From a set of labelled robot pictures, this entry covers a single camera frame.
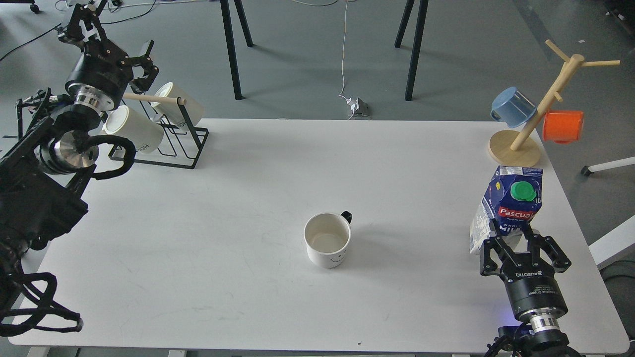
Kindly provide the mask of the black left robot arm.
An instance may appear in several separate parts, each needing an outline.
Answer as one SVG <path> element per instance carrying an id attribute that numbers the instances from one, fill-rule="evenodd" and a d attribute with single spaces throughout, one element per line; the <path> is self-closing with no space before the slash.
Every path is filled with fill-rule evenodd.
<path id="1" fill-rule="evenodd" d="M 134 163 L 137 150 L 131 140 L 89 131 L 118 108 L 127 88 L 136 94 L 148 91 L 159 70 L 150 58 L 152 41 L 131 57 L 107 38 L 99 18 L 105 5 L 104 0 L 78 3 L 55 28 L 61 42 L 81 50 L 65 93 L 53 95 L 48 88 L 16 104 L 19 125 L 24 108 L 35 111 L 0 165 L 1 318 L 23 316 L 24 321 L 2 323 L 3 337 L 32 329 L 82 329 L 81 316 L 54 301 L 56 277 L 25 273 L 22 258 L 68 233 L 88 212 L 81 197 L 90 180 L 122 176 Z M 44 327 L 41 321 L 48 315 L 73 326 Z"/>

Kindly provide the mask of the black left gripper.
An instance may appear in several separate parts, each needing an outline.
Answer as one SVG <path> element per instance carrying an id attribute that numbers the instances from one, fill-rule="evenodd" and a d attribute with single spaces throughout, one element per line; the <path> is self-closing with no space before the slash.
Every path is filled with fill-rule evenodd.
<path id="1" fill-rule="evenodd" d="M 73 104 L 84 105 L 94 111 L 112 111 L 121 103 L 123 94 L 131 86 L 134 94 L 150 90 L 159 68 L 150 56 L 154 41 L 146 41 L 140 54 L 129 54 L 107 44 L 107 36 L 100 22 L 106 2 L 73 5 L 72 12 L 57 25 L 57 40 L 81 50 L 73 71 L 66 81 L 66 92 Z M 142 75 L 133 78 L 132 68 L 140 67 Z"/>

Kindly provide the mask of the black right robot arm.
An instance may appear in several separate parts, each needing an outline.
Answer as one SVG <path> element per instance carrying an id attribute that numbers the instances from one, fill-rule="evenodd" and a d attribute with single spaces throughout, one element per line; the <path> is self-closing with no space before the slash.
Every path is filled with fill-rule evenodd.
<path id="1" fill-rule="evenodd" d="M 558 324 L 568 308 L 554 278 L 569 269 L 569 258 L 553 237 L 543 237 L 529 225 L 522 229 L 527 241 L 524 252 L 506 244 L 497 220 L 491 219 L 489 226 L 494 232 L 482 243 L 479 273 L 501 278 L 520 324 L 499 328 L 485 355 L 508 351 L 513 357 L 577 357 Z"/>

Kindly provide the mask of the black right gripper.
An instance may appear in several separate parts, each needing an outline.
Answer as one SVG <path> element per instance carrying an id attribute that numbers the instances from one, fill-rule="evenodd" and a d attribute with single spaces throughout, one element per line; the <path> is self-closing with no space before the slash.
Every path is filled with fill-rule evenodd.
<path id="1" fill-rule="evenodd" d="M 554 274 L 564 273 L 572 263 L 555 239 L 543 237 L 530 225 L 526 226 L 525 239 L 531 263 L 519 267 L 519 258 L 506 244 L 498 222 L 490 221 L 489 228 L 494 232 L 481 244 L 479 273 L 502 278 L 515 319 L 528 322 L 540 311 L 556 318 L 567 314 L 569 308 Z M 542 252 L 547 254 L 551 266 L 540 264 L 544 262 Z"/>

